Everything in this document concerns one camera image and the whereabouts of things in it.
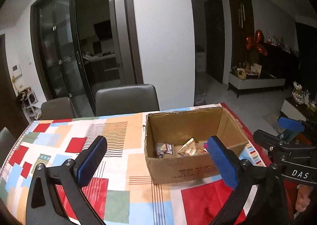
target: patterned tablecloth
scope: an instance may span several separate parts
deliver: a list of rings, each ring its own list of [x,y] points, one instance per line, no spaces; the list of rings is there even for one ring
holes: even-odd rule
[[[144,157],[146,114],[34,121],[17,141],[1,170],[0,197],[8,210],[25,224],[26,201],[36,165],[59,166],[68,158],[75,159],[98,135],[102,135],[107,138],[108,150],[83,192],[107,225],[209,224],[231,189],[224,185],[220,175],[178,184],[153,185]],[[252,134],[241,125],[253,141]],[[261,156],[263,159],[249,143],[240,158],[264,166],[266,157]],[[239,221],[247,214],[255,192],[256,187]],[[71,221],[78,223],[61,187],[58,187],[58,193]]]

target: gray chair back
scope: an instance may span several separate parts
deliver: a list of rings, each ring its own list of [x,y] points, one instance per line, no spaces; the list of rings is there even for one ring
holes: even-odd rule
[[[96,116],[159,110],[155,87],[151,84],[101,89],[96,93]]]
[[[12,149],[13,145],[17,141],[17,138],[11,134],[11,132],[5,127],[0,132],[0,167],[4,164],[7,155]]]
[[[42,119],[73,119],[77,117],[69,97],[48,100],[42,104],[41,111]]]

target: glass door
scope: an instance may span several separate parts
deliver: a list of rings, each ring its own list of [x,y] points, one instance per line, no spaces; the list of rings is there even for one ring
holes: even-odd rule
[[[53,19],[55,23],[55,43],[60,54],[61,69],[72,98],[81,116],[93,116],[88,97],[77,65],[70,23],[70,0],[55,0]]]
[[[69,97],[79,116],[94,116],[78,68],[80,62],[77,64],[70,0],[50,0],[40,6],[39,11],[42,52],[53,98]]]
[[[53,30],[53,6],[51,2],[40,8],[40,35],[51,93],[54,98],[68,97],[67,86],[59,66],[59,57],[56,51]]]

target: orange balloon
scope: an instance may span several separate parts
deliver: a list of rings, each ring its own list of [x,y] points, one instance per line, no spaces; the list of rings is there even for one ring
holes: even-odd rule
[[[246,48],[247,48],[247,49],[252,49],[253,46],[254,46],[254,39],[253,39],[253,37],[251,37],[251,36],[247,37],[247,38],[246,38],[246,41],[247,41],[246,44],[245,44]]]
[[[256,43],[264,43],[264,36],[261,30],[257,30],[255,34]]]
[[[256,44],[256,50],[257,50],[260,54],[262,54],[262,55],[264,55],[264,56],[267,56],[266,48],[265,48],[263,45],[257,43],[257,44]]]

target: door handle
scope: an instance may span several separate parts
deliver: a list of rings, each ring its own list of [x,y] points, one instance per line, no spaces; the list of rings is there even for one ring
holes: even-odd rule
[[[242,27],[241,27],[241,14],[240,14],[240,8],[239,8],[239,10],[238,10],[238,18],[239,18],[239,27],[240,27],[240,28],[242,28]]]
[[[244,4],[243,3],[240,4],[240,8],[241,8],[241,19],[242,19],[242,13],[243,13],[243,21],[245,21],[245,13],[244,13]]]

